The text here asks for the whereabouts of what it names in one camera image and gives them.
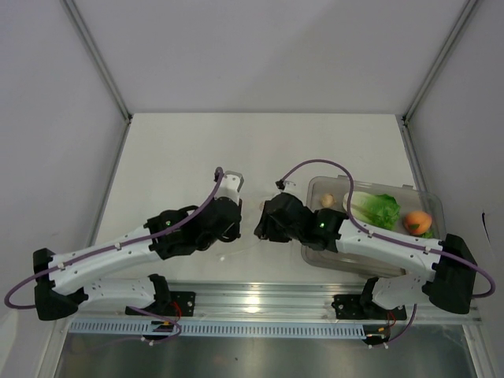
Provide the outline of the green lettuce leaf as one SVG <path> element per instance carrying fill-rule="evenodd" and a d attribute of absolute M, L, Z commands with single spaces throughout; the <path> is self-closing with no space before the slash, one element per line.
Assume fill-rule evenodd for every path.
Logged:
<path fill-rule="evenodd" d="M 354 219 L 372 226 L 392 231 L 400 218 L 401 206 L 394 197 L 372 195 L 354 191 L 351 195 L 350 212 Z"/>

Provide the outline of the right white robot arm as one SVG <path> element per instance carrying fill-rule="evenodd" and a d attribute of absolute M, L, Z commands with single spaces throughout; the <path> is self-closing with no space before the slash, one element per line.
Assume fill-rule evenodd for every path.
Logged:
<path fill-rule="evenodd" d="M 340 211 L 311 210 L 288 193 L 265 201 L 254 234 L 269 242 L 297 240 L 312 250 L 364 256 L 405 270 L 402 276 L 366 281 L 359 306 L 367 319 L 425 302 L 448 313 L 470 310 L 476 263 L 456 235 L 438 240 L 381 231 Z"/>

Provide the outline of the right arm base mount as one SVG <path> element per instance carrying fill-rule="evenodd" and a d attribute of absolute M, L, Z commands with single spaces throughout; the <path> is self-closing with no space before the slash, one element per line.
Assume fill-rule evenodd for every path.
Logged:
<path fill-rule="evenodd" d="M 360 295 L 334 295 L 331 304 L 338 320 L 405 321 L 406 309 L 383 309 L 371 302 L 361 304 Z"/>

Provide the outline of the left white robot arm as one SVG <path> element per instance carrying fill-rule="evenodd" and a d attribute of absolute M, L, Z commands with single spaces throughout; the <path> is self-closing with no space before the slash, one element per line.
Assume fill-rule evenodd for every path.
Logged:
<path fill-rule="evenodd" d="M 241 201 L 219 197 L 201 213 L 196 209 L 166 210 L 103 253 L 91 248 L 68 254 L 55 254 L 47 248 L 34 252 L 38 318 L 55 321 L 83 309 L 134 316 L 144 312 L 173 315 L 172 295 L 163 276 L 124 280 L 111 279 L 109 274 L 189 256 L 208 250 L 215 242 L 231 243 L 240 237 Z"/>

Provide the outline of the clear zip top bag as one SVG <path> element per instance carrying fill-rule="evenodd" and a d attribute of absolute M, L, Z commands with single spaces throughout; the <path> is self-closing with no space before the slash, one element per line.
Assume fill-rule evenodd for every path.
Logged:
<path fill-rule="evenodd" d="M 294 241 L 273 243 L 261 240 L 254 234 L 254 230 L 261 219 L 265 203 L 273 197 L 274 194 L 259 191 L 246 193 L 241 198 L 243 200 L 241 210 L 242 220 L 240 221 L 241 236 L 230 243 L 216 243 L 213 246 L 214 262 L 221 264 L 225 261 L 230 261 L 241 254 L 252 251 L 256 247 L 262 248 L 273 245 L 291 247 L 295 243 Z"/>

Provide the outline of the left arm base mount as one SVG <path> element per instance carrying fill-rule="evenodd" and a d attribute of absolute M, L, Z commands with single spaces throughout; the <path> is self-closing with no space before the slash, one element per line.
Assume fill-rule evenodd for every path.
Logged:
<path fill-rule="evenodd" d="M 155 301 L 144 307 L 136 306 L 136 309 L 163 317 L 193 317 L 195 304 L 196 293 L 194 291 L 172 291 L 170 299 Z"/>

